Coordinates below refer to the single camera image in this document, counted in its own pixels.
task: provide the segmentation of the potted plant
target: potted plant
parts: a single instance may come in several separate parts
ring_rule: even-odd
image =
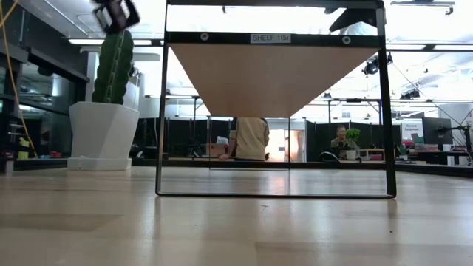
[[[347,130],[347,139],[353,141],[354,143],[358,143],[358,138],[360,137],[360,129],[351,128]],[[351,149],[347,151],[347,159],[354,160],[356,159],[356,150]]]
[[[132,34],[108,34],[101,45],[92,102],[69,108],[72,156],[69,170],[119,171],[131,168],[129,150],[139,111],[123,106],[132,68]]]

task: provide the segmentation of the monitor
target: monitor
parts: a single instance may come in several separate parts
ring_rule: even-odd
[[[422,118],[423,142],[425,144],[453,144],[451,132],[441,132],[439,129],[451,128],[452,123],[448,118]]]

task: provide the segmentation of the person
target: person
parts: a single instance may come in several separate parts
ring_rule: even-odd
[[[235,160],[265,161],[268,143],[269,128],[264,118],[234,118],[227,153],[221,155],[219,160],[228,160],[236,151]]]
[[[337,137],[330,142],[330,147],[340,151],[338,157],[341,159],[347,159],[347,149],[358,149],[353,140],[347,139],[347,129],[344,125],[337,126]]]

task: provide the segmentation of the green plant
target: green plant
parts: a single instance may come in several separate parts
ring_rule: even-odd
[[[354,143],[358,142],[358,138],[360,137],[360,129],[351,128],[347,130],[347,139],[352,140]]]
[[[93,102],[123,104],[132,68],[133,47],[132,34],[128,30],[105,37],[92,93]]]

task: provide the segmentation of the ceiling light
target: ceiling light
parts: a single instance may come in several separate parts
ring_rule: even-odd
[[[101,45],[103,43],[103,39],[69,39],[69,43],[77,45]],[[133,43],[138,46],[152,45],[151,40],[133,40]]]
[[[161,98],[160,95],[145,95],[145,98]],[[194,99],[200,98],[197,95],[167,95],[166,99]]]
[[[422,50],[424,44],[386,44],[387,50]]]
[[[424,7],[451,7],[455,1],[437,1],[434,0],[413,0],[413,1],[392,1],[391,5],[399,6],[424,6]]]
[[[465,51],[473,51],[473,45],[448,45],[448,44],[441,44],[435,45],[434,50],[465,50]]]

